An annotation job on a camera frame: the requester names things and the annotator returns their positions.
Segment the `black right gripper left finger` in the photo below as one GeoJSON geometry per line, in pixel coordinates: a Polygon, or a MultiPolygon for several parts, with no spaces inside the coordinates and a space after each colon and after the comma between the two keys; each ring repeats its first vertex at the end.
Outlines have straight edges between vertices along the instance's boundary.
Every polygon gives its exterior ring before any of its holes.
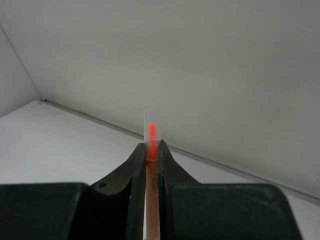
{"type": "Polygon", "coordinates": [[[3,184],[3,240],[141,240],[146,147],[92,185],[82,182],[3,184]]]}

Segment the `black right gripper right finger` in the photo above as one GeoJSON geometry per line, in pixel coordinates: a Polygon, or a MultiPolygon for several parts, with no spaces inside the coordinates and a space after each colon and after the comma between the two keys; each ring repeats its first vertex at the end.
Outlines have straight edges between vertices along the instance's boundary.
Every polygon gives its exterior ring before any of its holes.
{"type": "Polygon", "coordinates": [[[163,240],[298,240],[289,201],[265,183],[204,184],[158,147],[160,237],[163,240]]]}

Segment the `orange wooden pencil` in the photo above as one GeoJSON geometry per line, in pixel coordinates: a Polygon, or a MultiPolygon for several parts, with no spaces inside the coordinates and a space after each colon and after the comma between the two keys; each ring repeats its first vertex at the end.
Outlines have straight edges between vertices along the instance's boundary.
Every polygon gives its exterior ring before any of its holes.
{"type": "Polygon", "coordinates": [[[146,239],[159,240],[160,210],[158,184],[158,152],[161,141],[159,114],[155,107],[144,110],[144,143],[146,147],[145,166],[145,204],[146,204],[146,239]]]}

